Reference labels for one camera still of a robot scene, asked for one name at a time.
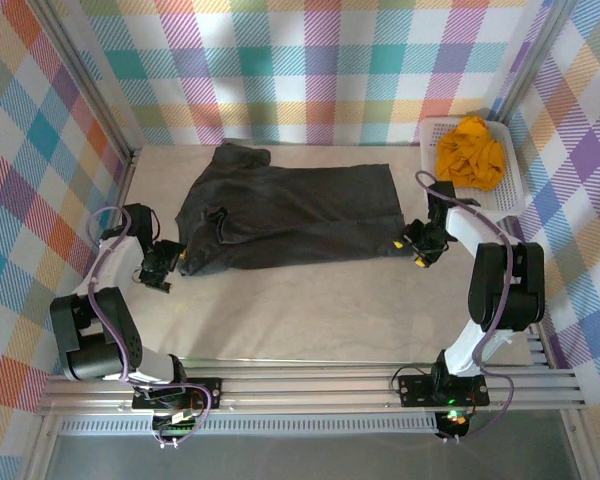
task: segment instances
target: aluminum rail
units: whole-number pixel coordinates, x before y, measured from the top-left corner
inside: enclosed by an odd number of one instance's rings
[[[213,415],[389,413],[445,411],[448,407],[402,408],[389,380],[397,364],[333,364],[294,362],[205,362],[190,368],[190,377],[223,379],[220,408]],[[571,370],[498,367],[511,376],[516,392],[512,410],[580,409],[584,398]],[[402,374],[417,374],[405,368]],[[487,377],[491,404],[498,410],[508,395],[508,384]],[[133,390],[118,382],[71,382],[51,377],[39,403],[44,415],[146,414],[131,411]]]
[[[107,134],[110,144],[125,164],[131,162],[133,146],[129,144],[115,115],[102,96],[96,81],[89,73],[82,56],[66,31],[62,20],[49,0],[28,0],[36,18],[56,48],[62,63],[91,107],[95,117]]]

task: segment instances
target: plaid wall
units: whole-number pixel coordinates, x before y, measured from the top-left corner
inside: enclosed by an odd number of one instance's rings
[[[533,3],[81,0],[150,144],[415,142],[422,118],[485,106]],[[68,30],[102,79],[93,52]]]
[[[86,273],[122,163],[25,0],[0,1],[0,480],[57,359],[48,317]]]
[[[545,326],[573,366],[600,439],[600,0],[580,0],[510,125],[546,252]]]

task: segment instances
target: white plastic basket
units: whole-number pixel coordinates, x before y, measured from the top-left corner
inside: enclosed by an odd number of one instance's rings
[[[420,152],[422,169],[436,174],[438,142],[460,123],[460,118],[426,118],[420,124]],[[485,122],[491,136],[500,142],[506,157],[506,173],[502,181],[490,192],[477,188],[456,188],[456,197],[473,198],[480,203],[482,212],[491,220],[518,216],[524,211],[524,192],[516,154],[509,129],[498,122]]]

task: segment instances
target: mounting plate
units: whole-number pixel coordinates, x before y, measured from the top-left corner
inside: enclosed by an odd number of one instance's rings
[[[202,385],[211,393],[211,409],[216,410],[220,407],[220,398],[222,397],[222,379],[221,378],[187,378],[186,383]],[[174,395],[172,408],[165,408],[158,400],[149,400],[144,396],[134,396],[131,402],[131,410],[154,410],[154,411],[173,411],[182,410],[191,406],[192,396],[195,408],[202,408],[202,396],[195,394],[195,390],[189,389],[183,393]]]
[[[484,376],[450,377],[447,384],[434,394],[430,375],[402,375],[398,377],[400,403],[403,407],[477,407],[489,405],[489,392]]]

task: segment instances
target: purple cable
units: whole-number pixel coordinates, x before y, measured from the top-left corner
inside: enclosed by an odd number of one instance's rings
[[[118,247],[118,245],[120,245],[122,243],[122,241],[126,238],[127,233],[129,232],[129,228],[131,228],[131,215],[129,215],[129,212],[127,212],[124,208],[121,208],[121,207],[99,208],[98,210],[93,212],[91,215],[89,215],[89,218],[87,219],[87,225],[86,225],[87,235],[89,235],[89,238],[91,238],[92,240],[93,240],[93,238],[91,237],[91,234],[89,233],[89,227],[91,226],[91,221],[93,220],[94,217],[96,217],[97,215],[100,215],[102,212],[106,212],[107,210],[120,211],[120,213],[122,213],[122,215],[124,216],[126,222],[125,222],[125,226],[122,229],[122,232],[120,233],[118,238],[116,238],[115,241],[113,242],[113,244],[111,244],[111,247],[109,247],[102,253],[102,256],[100,257],[100,259],[96,262],[95,266],[93,267],[91,277],[89,278],[89,287],[87,289],[87,297],[89,298],[89,303],[91,304],[91,308],[93,308],[94,313],[96,314],[98,319],[100,319],[100,322],[102,322],[102,324],[106,327],[106,329],[109,330],[109,333],[111,333],[111,336],[118,344],[118,348],[120,349],[120,355],[122,356],[122,375],[120,376],[120,380],[122,380],[123,382],[126,382],[128,376],[129,376],[129,351],[127,350],[127,346],[125,345],[122,335],[120,335],[120,332],[118,332],[116,330],[116,328],[113,326],[111,321],[107,318],[105,313],[102,311],[102,309],[98,305],[98,302],[96,302],[95,289],[96,289],[96,282],[97,282],[98,274],[100,273],[100,269],[106,262],[107,258],[109,258],[109,255],[111,254],[111,252],[113,250],[115,250]]]
[[[118,247],[118,245],[120,245],[120,243],[122,243],[122,241],[126,238],[127,233],[129,232],[129,228],[131,228],[131,215],[129,215],[129,212],[127,212],[122,207],[113,207],[113,206],[112,207],[102,207],[102,208],[96,210],[95,212],[93,212],[91,215],[89,215],[89,218],[87,219],[86,230],[87,230],[87,235],[89,236],[89,238],[91,238],[91,240],[97,244],[97,242],[93,239],[93,237],[91,237],[91,234],[89,233],[89,227],[91,226],[91,222],[97,215],[99,215],[102,212],[105,212],[107,210],[120,211],[120,213],[122,213],[122,215],[124,216],[126,222],[125,222],[125,226],[122,229],[122,232],[120,233],[118,238],[111,244],[111,247],[109,247],[102,253],[102,256],[100,257],[100,259],[96,262],[95,266],[93,267],[91,277],[89,278],[89,286],[87,289],[87,297],[89,299],[89,304],[91,305],[91,308],[93,309],[94,313],[96,314],[96,316],[98,317],[100,322],[102,322],[102,325],[104,325],[104,327],[107,330],[109,330],[109,333],[111,333],[111,336],[113,337],[116,344],[118,345],[118,348],[120,349],[120,356],[122,357],[122,374],[120,375],[121,382],[127,383],[132,386],[147,387],[147,388],[153,388],[153,389],[163,389],[163,388],[172,388],[172,387],[193,388],[194,390],[199,390],[205,394],[205,396],[207,397],[207,405],[206,405],[204,411],[198,417],[198,420],[196,421],[196,424],[191,429],[191,431],[187,435],[180,438],[178,443],[182,443],[200,429],[200,427],[202,426],[202,423],[209,415],[209,411],[211,410],[211,404],[213,402],[213,400],[211,398],[211,393],[209,392],[209,390],[206,387],[204,387],[202,385],[195,385],[193,383],[170,383],[167,385],[154,385],[151,383],[137,382],[137,381],[129,378],[129,351],[127,350],[127,346],[125,345],[124,339],[122,338],[122,335],[120,334],[120,332],[118,332],[116,330],[115,326],[107,318],[106,314],[102,311],[102,309],[96,302],[95,285],[97,282],[98,274],[100,273],[100,269],[104,265],[106,259],[109,257],[111,252],[113,252]],[[162,438],[161,431],[162,431],[162,429],[160,431],[158,431],[158,436],[156,438],[160,442],[160,445],[165,445],[166,441],[164,440],[164,438]]]
[[[493,338],[493,336],[495,335],[496,329],[498,328],[498,324],[500,323],[502,314],[504,313],[504,309],[507,304],[507,297],[509,296],[509,287],[511,286],[511,279],[513,277],[513,248],[511,247],[511,242],[509,241],[509,238],[507,237],[507,235],[500,229],[500,227],[498,227],[495,223],[493,223],[491,220],[489,220],[489,218],[486,217],[483,213],[477,211],[474,208],[471,208],[469,205],[466,205],[465,203],[462,203],[462,202],[456,200],[455,198],[448,197],[446,195],[443,195],[442,193],[438,193],[435,190],[432,190],[427,185],[425,185],[422,180],[420,180],[421,175],[426,175],[434,182],[436,182],[437,179],[436,179],[436,177],[434,177],[431,173],[429,173],[427,171],[420,170],[420,171],[416,172],[416,175],[415,175],[416,182],[418,183],[418,185],[420,185],[422,188],[424,188],[424,190],[428,194],[431,194],[434,197],[440,198],[447,202],[451,202],[451,203],[457,205],[458,207],[466,210],[467,212],[471,213],[472,215],[474,215],[476,218],[481,220],[487,227],[489,227],[489,229],[491,231],[493,231],[493,233],[495,233],[502,240],[502,243],[504,243],[504,246],[507,250],[507,268],[505,271],[504,285],[502,287],[502,295],[500,296],[500,302],[498,303],[498,308],[496,309],[496,313],[493,316],[493,321],[491,322],[489,329],[485,333],[484,337],[482,337],[482,340],[480,340],[478,342],[478,344],[476,345],[476,347],[473,349],[473,352],[471,353],[471,358],[473,359],[475,364],[478,366],[478,368],[484,375],[489,376],[489,377],[504,378],[509,383],[509,395],[507,397],[507,400],[502,405],[502,409],[498,412],[498,414],[495,417],[493,417],[491,419],[491,421],[489,423],[487,423],[484,427],[466,435],[468,437],[471,435],[475,435],[478,432],[483,432],[486,429],[488,429],[489,427],[493,426],[496,422],[498,422],[498,420],[500,420],[502,418],[502,416],[505,414],[505,412],[507,411],[507,409],[509,408],[509,406],[511,405],[511,402],[513,400],[513,393],[515,391],[515,386],[513,384],[513,380],[511,380],[511,378],[509,376],[504,375],[502,373],[490,372],[489,370],[484,368],[484,365],[482,363],[482,352],[484,350],[484,347],[487,345],[489,340],[491,340],[491,338]]]

